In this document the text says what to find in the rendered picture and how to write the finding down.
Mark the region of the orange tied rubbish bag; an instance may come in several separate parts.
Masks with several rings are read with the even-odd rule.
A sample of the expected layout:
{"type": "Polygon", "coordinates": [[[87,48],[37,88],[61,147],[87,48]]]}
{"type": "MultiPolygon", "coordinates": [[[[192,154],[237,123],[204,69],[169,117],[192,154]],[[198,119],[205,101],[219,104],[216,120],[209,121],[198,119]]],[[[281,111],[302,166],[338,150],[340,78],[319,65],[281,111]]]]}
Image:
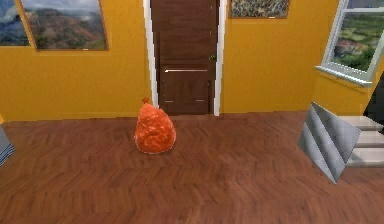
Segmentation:
{"type": "Polygon", "coordinates": [[[160,154],[169,151],[176,141],[176,129],[169,116],[160,108],[142,99],[143,106],[135,128],[134,140],[139,151],[160,154]]]}

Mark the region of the dark brown wooden door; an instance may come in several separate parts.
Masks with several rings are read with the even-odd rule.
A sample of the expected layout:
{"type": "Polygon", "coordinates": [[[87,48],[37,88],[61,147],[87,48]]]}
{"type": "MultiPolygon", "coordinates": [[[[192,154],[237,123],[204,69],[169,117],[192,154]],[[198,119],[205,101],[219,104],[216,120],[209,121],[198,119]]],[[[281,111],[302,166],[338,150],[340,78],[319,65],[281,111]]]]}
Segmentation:
{"type": "Polygon", "coordinates": [[[151,0],[159,107],[213,112],[220,0],[151,0]]]}

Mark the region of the framed speckled abstract picture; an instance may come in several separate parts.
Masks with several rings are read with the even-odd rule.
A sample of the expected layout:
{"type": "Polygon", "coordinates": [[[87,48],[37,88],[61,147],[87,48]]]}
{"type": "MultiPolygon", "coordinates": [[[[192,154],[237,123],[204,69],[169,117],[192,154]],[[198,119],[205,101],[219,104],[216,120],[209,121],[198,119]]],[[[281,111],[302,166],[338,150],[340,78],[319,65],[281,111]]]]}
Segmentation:
{"type": "Polygon", "coordinates": [[[286,18],[290,0],[230,0],[231,18],[286,18]]]}

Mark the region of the grey metal shelf unit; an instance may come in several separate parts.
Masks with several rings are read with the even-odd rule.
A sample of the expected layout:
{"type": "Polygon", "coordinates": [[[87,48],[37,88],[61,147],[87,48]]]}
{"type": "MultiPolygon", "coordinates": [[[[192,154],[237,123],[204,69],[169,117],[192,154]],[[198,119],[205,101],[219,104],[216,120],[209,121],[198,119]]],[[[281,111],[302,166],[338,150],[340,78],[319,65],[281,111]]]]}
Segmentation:
{"type": "Polygon", "coordinates": [[[346,167],[384,167],[384,126],[310,104],[299,148],[336,184],[346,167]]]}

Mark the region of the large framed mountain landscape picture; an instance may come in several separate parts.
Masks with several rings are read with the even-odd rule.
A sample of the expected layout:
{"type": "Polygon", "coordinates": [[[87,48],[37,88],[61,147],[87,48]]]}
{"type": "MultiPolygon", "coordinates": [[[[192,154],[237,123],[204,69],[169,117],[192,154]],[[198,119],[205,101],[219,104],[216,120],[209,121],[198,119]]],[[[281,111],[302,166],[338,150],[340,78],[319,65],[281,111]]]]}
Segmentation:
{"type": "Polygon", "coordinates": [[[20,0],[38,51],[108,49],[100,0],[20,0]]]}

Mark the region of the white framed window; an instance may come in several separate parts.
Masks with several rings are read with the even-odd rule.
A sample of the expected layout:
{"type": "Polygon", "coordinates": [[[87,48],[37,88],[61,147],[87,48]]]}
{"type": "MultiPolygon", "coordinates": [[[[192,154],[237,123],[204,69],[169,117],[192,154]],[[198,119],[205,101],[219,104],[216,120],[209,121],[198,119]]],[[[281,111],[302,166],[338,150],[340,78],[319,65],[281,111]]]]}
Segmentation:
{"type": "Polygon", "coordinates": [[[339,0],[317,69],[360,86],[371,86],[383,54],[384,0],[339,0]]]}

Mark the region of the grey striped furniture corner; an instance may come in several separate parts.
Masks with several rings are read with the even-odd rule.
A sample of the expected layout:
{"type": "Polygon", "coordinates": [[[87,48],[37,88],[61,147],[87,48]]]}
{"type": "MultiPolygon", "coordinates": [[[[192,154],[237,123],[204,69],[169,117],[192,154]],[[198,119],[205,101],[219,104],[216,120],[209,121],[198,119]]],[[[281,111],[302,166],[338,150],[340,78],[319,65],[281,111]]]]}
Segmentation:
{"type": "Polygon", "coordinates": [[[14,145],[9,141],[3,127],[0,125],[0,167],[15,152],[14,145]]]}

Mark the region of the framed blue sky picture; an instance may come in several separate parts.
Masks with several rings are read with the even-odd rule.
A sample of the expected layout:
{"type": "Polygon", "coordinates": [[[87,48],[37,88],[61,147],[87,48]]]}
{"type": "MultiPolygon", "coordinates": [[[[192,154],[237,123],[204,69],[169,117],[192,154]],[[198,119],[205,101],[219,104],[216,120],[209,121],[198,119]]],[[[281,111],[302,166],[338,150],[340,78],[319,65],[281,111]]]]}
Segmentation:
{"type": "Polygon", "coordinates": [[[15,0],[0,0],[0,46],[29,46],[15,0]]]}

